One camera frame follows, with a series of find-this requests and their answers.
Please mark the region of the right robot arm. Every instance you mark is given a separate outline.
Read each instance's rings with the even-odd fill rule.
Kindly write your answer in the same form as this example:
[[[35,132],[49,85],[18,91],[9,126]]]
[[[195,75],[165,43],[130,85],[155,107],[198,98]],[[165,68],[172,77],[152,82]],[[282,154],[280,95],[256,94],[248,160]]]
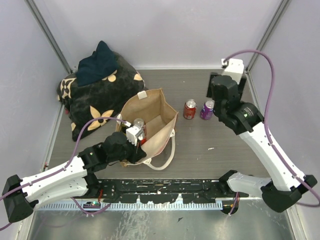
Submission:
[[[213,72],[206,96],[214,101],[214,115],[253,150],[269,177],[230,170],[219,178],[219,191],[225,197],[241,192],[262,198],[270,209],[281,213],[297,204],[318,181],[295,167],[273,136],[266,134],[264,117],[259,109],[241,100],[246,80],[241,77],[236,82],[228,75]]]

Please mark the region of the purple soda can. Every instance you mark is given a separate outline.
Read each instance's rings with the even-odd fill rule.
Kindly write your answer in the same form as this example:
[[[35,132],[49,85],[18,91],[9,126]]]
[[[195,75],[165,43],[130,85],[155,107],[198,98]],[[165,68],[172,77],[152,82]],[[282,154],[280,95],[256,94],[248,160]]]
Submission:
[[[215,102],[212,99],[204,102],[203,107],[200,111],[200,117],[203,120],[211,119],[211,117],[213,116],[213,112],[214,112],[214,104],[215,104]]]

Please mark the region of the red cola can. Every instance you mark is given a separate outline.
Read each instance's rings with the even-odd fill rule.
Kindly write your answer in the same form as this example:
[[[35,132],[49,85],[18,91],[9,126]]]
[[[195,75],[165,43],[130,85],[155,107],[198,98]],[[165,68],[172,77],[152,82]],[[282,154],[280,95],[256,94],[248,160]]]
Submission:
[[[146,123],[142,118],[136,118],[133,121],[133,124],[136,126],[139,126],[142,130],[143,133],[141,136],[138,138],[140,140],[141,145],[143,145],[147,141],[147,128],[146,128]]]
[[[184,104],[183,117],[191,120],[195,117],[197,110],[197,103],[194,99],[188,99]]]

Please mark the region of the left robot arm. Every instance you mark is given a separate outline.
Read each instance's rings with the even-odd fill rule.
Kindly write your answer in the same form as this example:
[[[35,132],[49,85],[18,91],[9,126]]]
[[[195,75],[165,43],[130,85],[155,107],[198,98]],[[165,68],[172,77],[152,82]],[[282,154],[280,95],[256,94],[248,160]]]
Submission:
[[[72,157],[70,163],[29,177],[20,178],[16,174],[9,177],[1,196],[8,222],[22,221],[42,206],[66,198],[97,197],[102,187],[95,173],[110,163],[146,157],[141,148],[143,139],[114,132],[104,142]]]

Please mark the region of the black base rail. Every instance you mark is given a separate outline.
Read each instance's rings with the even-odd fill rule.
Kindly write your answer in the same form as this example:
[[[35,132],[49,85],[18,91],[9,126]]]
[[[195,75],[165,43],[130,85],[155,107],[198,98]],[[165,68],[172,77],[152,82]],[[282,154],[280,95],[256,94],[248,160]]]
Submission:
[[[183,204],[215,203],[218,198],[234,199],[236,193],[212,179],[99,179],[97,188],[83,199],[102,198],[104,203]]]

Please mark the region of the navy blue cloth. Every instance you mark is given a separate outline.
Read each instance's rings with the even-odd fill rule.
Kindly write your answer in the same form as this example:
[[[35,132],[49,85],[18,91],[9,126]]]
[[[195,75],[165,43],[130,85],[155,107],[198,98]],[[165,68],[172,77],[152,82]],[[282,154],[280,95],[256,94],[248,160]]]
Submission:
[[[118,69],[118,63],[113,51],[104,41],[100,41],[92,55],[78,63],[77,85],[84,87],[110,76]]]

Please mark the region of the black floral blanket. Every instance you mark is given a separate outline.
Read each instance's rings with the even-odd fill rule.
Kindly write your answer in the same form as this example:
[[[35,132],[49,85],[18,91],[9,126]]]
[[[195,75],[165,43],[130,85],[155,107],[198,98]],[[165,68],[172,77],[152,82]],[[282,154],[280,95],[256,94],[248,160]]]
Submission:
[[[105,125],[107,117],[116,117],[131,97],[146,88],[140,73],[119,53],[114,52],[114,55],[118,69],[102,80],[78,86],[76,74],[72,73],[57,86],[57,100],[68,112],[74,142],[88,121],[93,120],[84,129],[81,138]]]

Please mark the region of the canvas tote bag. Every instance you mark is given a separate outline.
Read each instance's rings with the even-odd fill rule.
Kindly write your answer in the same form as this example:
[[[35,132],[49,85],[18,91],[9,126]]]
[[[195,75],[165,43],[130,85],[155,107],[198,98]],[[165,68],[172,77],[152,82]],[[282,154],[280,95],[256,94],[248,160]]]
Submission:
[[[138,92],[124,104],[117,118],[131,124],[140,118],[146,125],[146,142],[141,146],[146,157],[135,163],[125,160],[124,166],[145,164],[153,170],[162,171],[170,165],[176,150],[178,112],[167,103],[161,88]],[[163,152],[168,142],[171,142],[171,153],[166,162],[162,166],[152,165],[152,159]]]

